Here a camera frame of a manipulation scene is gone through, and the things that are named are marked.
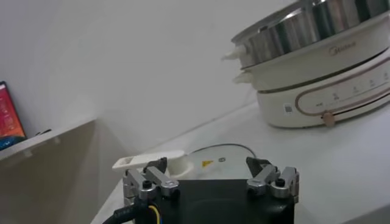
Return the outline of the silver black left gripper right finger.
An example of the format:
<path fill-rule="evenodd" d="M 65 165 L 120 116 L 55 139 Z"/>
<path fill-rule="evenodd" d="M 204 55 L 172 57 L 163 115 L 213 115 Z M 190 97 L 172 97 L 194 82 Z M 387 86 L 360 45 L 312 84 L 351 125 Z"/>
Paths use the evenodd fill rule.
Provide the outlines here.
<path fill-rule="evenodd" d="M 299 202 L 299 172 L 295 167 L 282 171 L 266 159 L 246 158 L 252 178 L 246 182 L 248 193 L 254 196 L 270 194 L 277 199 L 292 198 Z"/>

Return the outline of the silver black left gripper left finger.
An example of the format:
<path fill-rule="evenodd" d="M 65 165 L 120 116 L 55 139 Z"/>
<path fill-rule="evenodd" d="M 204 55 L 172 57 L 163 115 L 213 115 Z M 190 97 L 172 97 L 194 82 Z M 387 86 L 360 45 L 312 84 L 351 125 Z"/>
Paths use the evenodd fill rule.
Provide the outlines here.
<path fill-rule="evenodd" d="M 179 182 L 165 175 L 168 168 L 167 157 L 150 161 L 138 171 L 127 169 L 124 172 L 124 204 L 131 205 L 135 200 L 153 201 L 157 197 L 175 201 L 180 196 Z"/>

